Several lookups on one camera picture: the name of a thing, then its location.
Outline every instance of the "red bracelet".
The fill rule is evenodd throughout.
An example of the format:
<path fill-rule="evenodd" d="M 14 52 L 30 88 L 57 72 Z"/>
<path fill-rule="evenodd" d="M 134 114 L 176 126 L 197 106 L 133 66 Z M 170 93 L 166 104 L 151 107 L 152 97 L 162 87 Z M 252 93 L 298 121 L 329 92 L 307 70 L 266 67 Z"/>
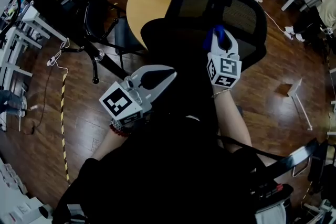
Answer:
<path fill-rule="evenodd" d="M 123 131 L 120 131 L 120 130 L 116 129 L 112 124 L 110 124 L 110 128 L 111 128 L 112 131 L 114 131 L 119 136 L 129 137 L 129 135 L 130 135 L 129 133 L 125 133 Z"/>

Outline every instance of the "black shirt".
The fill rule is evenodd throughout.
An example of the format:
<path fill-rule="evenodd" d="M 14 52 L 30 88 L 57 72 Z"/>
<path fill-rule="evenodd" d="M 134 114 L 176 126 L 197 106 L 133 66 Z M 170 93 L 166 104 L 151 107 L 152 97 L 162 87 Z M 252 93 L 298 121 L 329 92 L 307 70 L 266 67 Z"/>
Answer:
<path fill-rule="evenodd" d="M 152 122 L 101 161 L 86 160 L 53 223 L 69 220 L 67 204 L 81 204 L 90 223 L 255 223 L 240 165 L 195 119 Z"/>

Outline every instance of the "black strap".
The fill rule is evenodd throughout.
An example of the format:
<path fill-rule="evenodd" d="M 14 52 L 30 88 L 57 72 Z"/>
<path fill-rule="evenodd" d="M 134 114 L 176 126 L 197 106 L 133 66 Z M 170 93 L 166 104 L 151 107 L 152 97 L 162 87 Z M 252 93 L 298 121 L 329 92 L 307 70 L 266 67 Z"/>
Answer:
<path fill-rule="evenodd" d="M 218 139 L 218 140 L 221 140 L 222 142 L 225 142 L 225 143 L 230 143 L 230 144 L 235 144 L 235 145 L 237 145 L 237 146 L 241 146 L 242 148 L 249 149 L 250 151 L 252 151 L 252 152 L 254 152 L 254 153 L 256 153 L 256 154 L 260 154 L 260 155 L 269 157 L 269 158 L 271 158 L 271 159 L 275 159 L 276 161 L 279 161 L 279 160 L 281 160 L 281 159 L 284 158 L 283 156 L 275 155 L 275 154 L 272 154 L 272 153 L 267 153 L 267 152 L 258 150 L 258 149 L 254 148 L 254 147 L 245 145 L 245 144 L 243 144 L 243 143 L 241 143 L 241 142 L 238 142 L 237 140 L 234 140 L 234 139 L 231 138 L 231 137 L 220 136 L 220 135 L 218 135 L 218 136 L 217 136 L 217 139 Z"/>

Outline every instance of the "shoe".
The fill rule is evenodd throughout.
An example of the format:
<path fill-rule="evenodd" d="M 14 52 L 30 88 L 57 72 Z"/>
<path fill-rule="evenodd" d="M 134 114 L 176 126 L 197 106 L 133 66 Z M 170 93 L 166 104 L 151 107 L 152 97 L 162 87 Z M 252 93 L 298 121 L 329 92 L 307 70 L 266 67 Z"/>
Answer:
<path fill-rule="evenodd" d="M 22 108 L 27 109 L 27 98 L 24 95 L 22 96 Z"/>
<path fill-rule="evenodd" d="M 291 35 L 295 35 L 294 28 L 292 26 L 286 26 L 285 31 Z"/>
<path fill-rule="evenodd" d="M 24 117 L 25 115 L 26 115 L 26 112 L 25 112 L 25 111 L 23 111 L 23 110 L 20 110 L 20 111 L 19 111 L 18 116 L 20 116 L 20 117 Z"/>
<path fill-rule="evenodd" d="M 295 34 L 295 37 L 300 42 L 304 42 L 305 41 L 305 39 L 302 38 L 301 34 Z"/>

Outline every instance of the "jeans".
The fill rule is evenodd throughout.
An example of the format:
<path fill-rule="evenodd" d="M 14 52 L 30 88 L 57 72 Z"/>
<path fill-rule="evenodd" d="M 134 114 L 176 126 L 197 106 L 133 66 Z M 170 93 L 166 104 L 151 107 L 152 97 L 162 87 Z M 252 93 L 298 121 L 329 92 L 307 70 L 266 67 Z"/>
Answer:
<path fill-rule="evenodd" d="M 20 109 L 22 109 L 22 98 L 8 90 L 0 91 L 0 113 L 6 111 L 9 114 L 19 115 Z"/>

